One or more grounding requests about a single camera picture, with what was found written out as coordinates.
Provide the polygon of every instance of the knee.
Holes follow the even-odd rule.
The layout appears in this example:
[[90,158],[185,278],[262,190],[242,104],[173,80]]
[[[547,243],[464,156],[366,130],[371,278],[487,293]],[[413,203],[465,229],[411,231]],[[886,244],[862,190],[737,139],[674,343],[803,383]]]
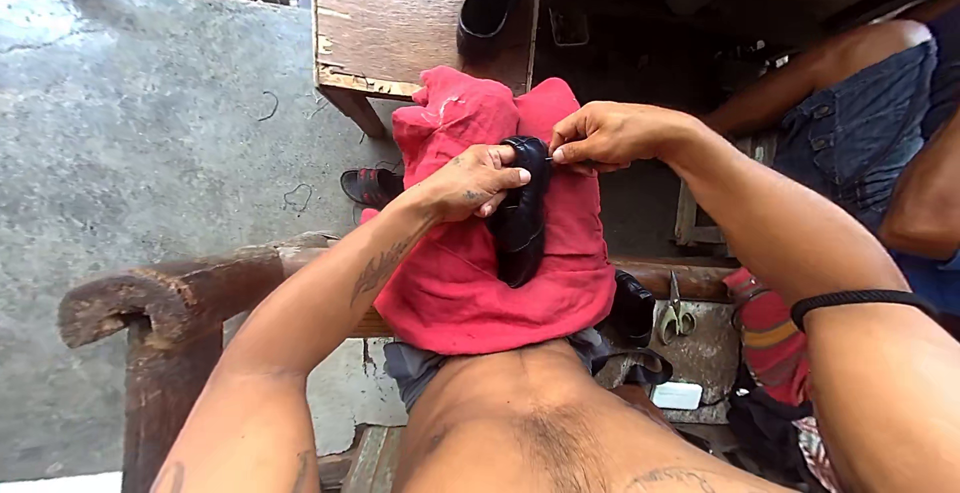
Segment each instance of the knee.
[[927,25],[915,20],[877,22],[841,33],[818,49],[818,87],[838,83],[932,38]]

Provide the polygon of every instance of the black shoe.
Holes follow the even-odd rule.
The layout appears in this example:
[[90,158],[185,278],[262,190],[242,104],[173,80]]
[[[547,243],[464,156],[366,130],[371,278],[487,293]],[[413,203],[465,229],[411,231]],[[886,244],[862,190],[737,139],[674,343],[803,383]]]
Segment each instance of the black shoe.
[[486,219],[496,242],[496,277],[516,289],[530,281],[544,259],[544,195],[550,185],[547,146],[534,136],[509,136],[500,144],[515,152],[511,167],[530,171],[526,185],[510,189]]
[[457,52],[467,58],[482,58],[493,52],[494,36],[500,33],[517,0],[463,0],[457,22]]
[[650,344],[654,331],[654,306],[657,300],[641,282],[623,270],[617,270],[616,292],[609,315],[597,324],[614,345],[639,350]]

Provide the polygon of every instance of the hand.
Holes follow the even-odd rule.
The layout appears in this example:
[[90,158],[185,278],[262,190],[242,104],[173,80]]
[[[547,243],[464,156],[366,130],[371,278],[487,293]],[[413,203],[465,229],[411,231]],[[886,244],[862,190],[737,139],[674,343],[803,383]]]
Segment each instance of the hand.
[[428,178],[410,188],[438,222],[463,221],[475,214],[488,217],[507,191],[530,182],[530,171],[510,168],[516,154],[510,146],[474,144]]
[[555,164],[593,176],[628,168],[633,160],[663,158],[690,132],[705,127],[678,110],[594,101],[553,127],[550,154]]

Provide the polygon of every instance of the red towel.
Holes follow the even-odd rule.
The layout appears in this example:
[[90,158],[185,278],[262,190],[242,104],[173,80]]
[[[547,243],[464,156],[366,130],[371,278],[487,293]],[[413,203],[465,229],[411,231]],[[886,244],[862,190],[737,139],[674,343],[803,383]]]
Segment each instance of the red towel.
[[753,380],[781,403],[798,407],[809,400],[807,335],[790,320],[784,299],[746,268],[723,282],[737,304],[743,362]]
[[[580,108],[560,79],[516,99],[500,82],[450,67],[434,67],[420,79],[416,106],[393,113],[406,188],[472,144],[497,144],[512,135],[549,142],[554,124]],[[361,222],[376,214],[364,210]],[[494,239],[483,219],[440,225],[416,244],[374,304],[402,340],[445,355],[516,349],[593,326],[610,311],[615,290],[595,178],[554,172],[545,232],[536,275],[512,289],[497,279]]]

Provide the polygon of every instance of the gray shorts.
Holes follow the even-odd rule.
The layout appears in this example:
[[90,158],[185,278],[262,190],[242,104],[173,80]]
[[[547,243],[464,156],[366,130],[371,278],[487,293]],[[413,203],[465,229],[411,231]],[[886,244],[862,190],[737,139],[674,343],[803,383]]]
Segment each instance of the gray shorts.
[[[610,342],[600,332],[592,327],[585,327],[566,337],[567,342],[576,351],[583,367],[590,375],[595,375],[607,358],[614,353]],[[383,347],[386,356],[384,369],[387,375],[396,381],[400,389],[400,399],[407,407],[407,413],[413,409],[414,403],[424,393],[426,386],[444,366],[444,363],[453,358],[451,355],[438,354],[433,351],[418,349],[409,343],[393,341]]]

